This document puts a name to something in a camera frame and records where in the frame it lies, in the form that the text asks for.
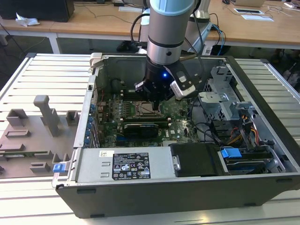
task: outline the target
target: warning label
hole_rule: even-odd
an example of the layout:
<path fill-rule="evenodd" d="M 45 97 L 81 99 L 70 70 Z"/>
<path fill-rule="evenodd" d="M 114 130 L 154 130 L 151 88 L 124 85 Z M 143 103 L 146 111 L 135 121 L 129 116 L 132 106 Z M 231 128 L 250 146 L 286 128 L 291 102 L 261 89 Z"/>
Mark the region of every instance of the warning label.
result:
<path fill-rule="evenodd" d="M 112 178 L 114 180 L 150 179 L 148 153 L 114 154 Z"/>

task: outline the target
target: gray plastic block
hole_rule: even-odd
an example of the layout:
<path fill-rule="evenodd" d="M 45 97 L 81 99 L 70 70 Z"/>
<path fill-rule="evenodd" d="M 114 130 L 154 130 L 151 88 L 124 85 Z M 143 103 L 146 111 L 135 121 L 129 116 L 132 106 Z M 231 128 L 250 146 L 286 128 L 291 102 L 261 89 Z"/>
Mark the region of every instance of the gray plastic block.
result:
<path fill-rule="evenodd" d="M 60 162 L 61 162 L 61 160 L 60 160 L 58 154 L 55 153 L 53 156 L 53 159 L 52 159 L 52 164 L 56 164 L 56 163 L 60 163 Z"/>
<path fill-rule="evenodd" d="M 12 109 L 6 119 L 12 127 L 23 127 L 22 119 L 28 118 L 23 109 Z"/>
<path fill-rule="evenodd" d="M 49 150 L 47 153 L 36 153 L 34 156 L 38 159 L 50 159 L 53 158 L 53 153 Z"/>
<path fill-rule="evenodd" d="M 50 133 L 53 137 L 59 135 L 57 121 L 59 120 L 57 114 L 53 115 L 49 105 L 49 97 L 47 95 L 37 95 L 33 104 L 38 107 L 43 115 L 44 123 L 48 126 Z"/>
<path fill-rule="evenodd" d="M 66 120 L 68 126 L 77 126 L 79 123 L 78 111 L 67 111 Z"/>
<path fill-rule="evenodd" d="M 14 137 L 29 137 L 30 132 L 29 130 L 7 130 L 4 135 L 7 138 L 14 138 Z"/>
<path fill-rule="evenodd" d="M 0 155 L 0 161 L 8 161 L 8 158 L 5 155 Z"/>
<path fill-rule="evenodd" d="M 68 155 L 67 153 L 65 153 L 64 159 L 63 159 L 62 161 L 63 161 L 63 162 L 67 162 L 67 161 L 69 161 L 69 160 L 70 160 L 69 155 Z"/>
<path fill-rule="evenodd" d="M 44 173 L 50 171 L 50 166 L 46 162 L 31 163 L 30 169 L 34 173 Z"/>
<path fill-rule="evenodd" d="M 23 144 L 3 144 L 0 146 L 0 151 L 23 151 L 24 149 Z"/>
<path fill-rule="evenodd" d="M 58 117 L 56 109 L 51 109 L 51 113 L 52 113 L 53 119 L 55 119 L 56 124 L 58 124 L 59 121 L 60 121 L 60 118 Z M 41 116 L 41 120 L 42 120 L 43 124 L 45 126 L 47 126 L 47 124 L 46 124 L 46 122 L 45 122 L 45 120 L 44 120 L 44 118 L 42 116 Z"/>

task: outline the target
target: black plastic cover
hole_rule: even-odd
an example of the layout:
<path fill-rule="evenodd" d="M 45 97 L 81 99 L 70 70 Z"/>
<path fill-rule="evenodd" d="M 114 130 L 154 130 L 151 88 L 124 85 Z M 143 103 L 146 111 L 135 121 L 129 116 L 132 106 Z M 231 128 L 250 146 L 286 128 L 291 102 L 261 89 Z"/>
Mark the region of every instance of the black plastic cover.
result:
<path fill-rule="evenodd" d="M 180 170 L 175 171 L 177 177 L 209 177 L 223 176 L 224 170 L 220 162 L 218 150 L 212 143 L 171 144 L 172 156 L 178 157 Z"/>

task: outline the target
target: electronic component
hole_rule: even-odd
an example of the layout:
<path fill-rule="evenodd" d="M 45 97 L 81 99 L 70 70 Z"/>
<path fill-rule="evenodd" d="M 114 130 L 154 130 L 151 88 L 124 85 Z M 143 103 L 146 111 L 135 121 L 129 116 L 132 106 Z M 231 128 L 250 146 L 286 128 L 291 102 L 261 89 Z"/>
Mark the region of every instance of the electronic component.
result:
<path fill-rule="evenodd" d="M 156 124 L 126 124 L 124 126 L 124 136 L 130 139 L 149 139 L 158 135 L 158 125 Z"/>
<path fill-rule="evenodd" d="M 218 156 L 219 146 L 215 144 L 185 143 L 171 144 L 171 153 L 178 159 L 180 169 L 176 177 L 222 176 L 224 169 Z"/>
<path fill-rule="evenodd" d="M 151 102 L 138 102 L 136 103 L 135 107 L 135 117 L 162 117 L 163 115 L 158 110 L 152 110 L 152 103 Z"/>

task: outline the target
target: blue plastic latch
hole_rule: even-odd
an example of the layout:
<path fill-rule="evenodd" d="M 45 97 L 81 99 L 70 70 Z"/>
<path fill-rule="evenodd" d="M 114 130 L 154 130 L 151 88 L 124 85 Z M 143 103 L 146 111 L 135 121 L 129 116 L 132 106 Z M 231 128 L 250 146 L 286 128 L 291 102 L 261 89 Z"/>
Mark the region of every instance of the blue plastic latch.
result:
<path fill-rule="evenodd" d="M 225 148 L 223 150 L 221 150 L 221 154 L 223 156 L 223 158 L 241 158 L 242 155 L 240 153 L 239 149 L 235 149 L 235 148 Z"/>
<path fill-rule="evenodd" d="M 66 164 L 59 163 L 55 164 L 53 167 L 53 173 L 63 173 L 66 171 Z"/>

